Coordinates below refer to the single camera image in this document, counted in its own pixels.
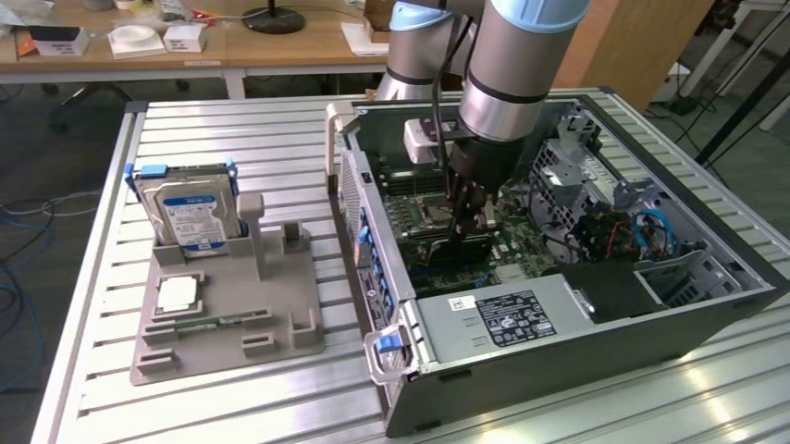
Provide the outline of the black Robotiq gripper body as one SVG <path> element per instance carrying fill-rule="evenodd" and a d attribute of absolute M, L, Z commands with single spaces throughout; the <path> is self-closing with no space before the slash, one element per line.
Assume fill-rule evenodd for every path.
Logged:
<path fill-rule="evenodd" d="M 453 192 L 463 185 L 475 185 L 486 194 L 497 194 L 511 179 L 515 165 L 515 142 L 494 142 L 485 138 L 455 141 L 449 173 Z"/>

